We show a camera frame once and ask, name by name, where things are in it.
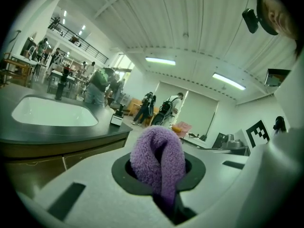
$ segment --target kitchen counter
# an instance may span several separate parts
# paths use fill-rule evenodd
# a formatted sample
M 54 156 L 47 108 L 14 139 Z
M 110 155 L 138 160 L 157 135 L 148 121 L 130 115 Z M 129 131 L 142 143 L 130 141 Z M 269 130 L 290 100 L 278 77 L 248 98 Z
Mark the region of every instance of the kitchen counter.
M 23 98 L 29 96 L 47 100 L 55 97 L 15 84 L 0 89 L 1 155 L 15 188 L 30 197 L 83 159 L 123 148 L 132 130 L 124 123 L 120 127 L 110 124 L 113 114 L 110 108 L 67 98 L 60 102 L 88 109 L 97 124 L 50 126 L 18 122 L 12 112 Z

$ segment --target white corrugated ceiling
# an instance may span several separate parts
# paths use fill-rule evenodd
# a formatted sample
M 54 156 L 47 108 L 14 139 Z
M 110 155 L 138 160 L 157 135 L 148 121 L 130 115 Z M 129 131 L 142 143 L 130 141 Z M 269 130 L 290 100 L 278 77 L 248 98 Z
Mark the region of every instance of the white corrugated ceiling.
M 267 69 L 290 69 L 295 60 L 293 41 L 271 36 L 262 28 L 255 34 L 248 31 L 242 12 L 255 9 L 256 0 L 84 1 L 94 17 L 126 45 L 126 53 L 138 67 L 236 100 L 257 91 L 267 93 L 263 85 Z M 173 59 L 176 66 L 148 63 L 145 57 Z M 246 90 L 224 86 L 212 78 L 214 72 Z

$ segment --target roller shade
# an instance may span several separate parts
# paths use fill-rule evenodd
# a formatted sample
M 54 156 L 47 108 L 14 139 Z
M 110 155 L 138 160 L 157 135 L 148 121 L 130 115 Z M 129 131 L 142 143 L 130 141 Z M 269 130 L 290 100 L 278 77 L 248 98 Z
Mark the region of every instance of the roller shade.
M 189 91 L 176 122 L 192 125 L 190 132 L 202 136 L 207 132 L 217 105 L 217 101 Z
M 183 93 L 185 96 L 187 90 L 174 85 L 166 84 L 164 82 L 160 82 L 155 92 L 155 107 L 160 107 L 162 103 L 167 100 L 171 95 L 177 95 L 179 92 Z

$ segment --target purple fuzzy cloth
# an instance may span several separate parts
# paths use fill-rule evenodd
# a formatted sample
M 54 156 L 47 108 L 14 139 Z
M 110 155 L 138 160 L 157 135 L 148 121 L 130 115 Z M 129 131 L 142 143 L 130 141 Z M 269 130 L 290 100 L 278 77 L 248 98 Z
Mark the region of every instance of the purple fuzzy cloth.
M 149 184 L 165 206 L 174 204 L 176 183 L 186 175 L 185 156 L 175 132 L 161 126 L 147 128 L 130 157 L 138 180 Z

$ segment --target sink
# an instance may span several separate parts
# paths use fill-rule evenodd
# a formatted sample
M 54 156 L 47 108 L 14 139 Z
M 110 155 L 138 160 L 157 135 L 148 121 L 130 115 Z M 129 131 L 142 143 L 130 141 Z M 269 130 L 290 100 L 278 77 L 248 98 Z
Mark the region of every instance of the sink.
M 92 113 L 81 106 L 41 99 L 23 98 L 12 117 L 24 124 L 46 126 L 94 126 L 98 123 Z

